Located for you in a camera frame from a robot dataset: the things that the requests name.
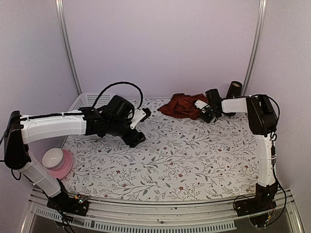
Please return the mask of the dark red towel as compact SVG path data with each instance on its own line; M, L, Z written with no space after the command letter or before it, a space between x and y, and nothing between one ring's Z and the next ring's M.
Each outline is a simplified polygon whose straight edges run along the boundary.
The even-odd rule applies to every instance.
M207 104L207 98L203 94L191 96L184 93L177 93L172 96L167 104L158 108L158 111L174 118L190 118L196 120L201 114L201 110L195 107L197 100L201 100Z

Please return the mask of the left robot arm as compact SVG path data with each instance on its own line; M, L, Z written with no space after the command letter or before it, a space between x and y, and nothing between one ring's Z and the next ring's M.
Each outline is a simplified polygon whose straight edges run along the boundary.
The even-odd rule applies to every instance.
M136 125L151 115L149 108L135 109L128 100L115 95L100 108L82 107L70 112L38 116L22 116L19 111L10 115L1 142L4 143L3 162L11 170L17 170L34 185L53 198L62 211L72 207L72 200L62 190L61 183L47 174L46 169L31 156L28 145L32 142L68 135L107 134L120 137L131 148L145 141L145 135Z

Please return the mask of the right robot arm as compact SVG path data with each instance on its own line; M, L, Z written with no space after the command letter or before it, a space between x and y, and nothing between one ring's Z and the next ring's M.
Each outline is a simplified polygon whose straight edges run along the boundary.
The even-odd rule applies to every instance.
M217 89L206 92L207 102L197 100L194 106L199 109L204 121L210 123L223 114L245 113L249 129L257 142L259 159L259 177L256 183L255 197L251 199L251 207L261 212L274 199L277 192L275 176L276 127L279 114L276 114L271 104L271 98L264 94L221 98Z

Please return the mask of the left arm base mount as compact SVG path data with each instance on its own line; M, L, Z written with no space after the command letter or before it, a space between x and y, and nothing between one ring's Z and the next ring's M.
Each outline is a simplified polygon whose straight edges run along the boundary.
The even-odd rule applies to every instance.
M86 216L89 202L87 200L80 202L79 199L70 197L66 193L60 193L53 198L48 198L47 207L62 213Z

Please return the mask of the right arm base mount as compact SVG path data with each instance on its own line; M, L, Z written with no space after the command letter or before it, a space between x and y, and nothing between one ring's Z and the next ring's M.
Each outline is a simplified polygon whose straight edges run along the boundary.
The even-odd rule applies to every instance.
M253 198L234 200L233 208L238 216L246 216L276 208L275 195L266 191L256 191Z

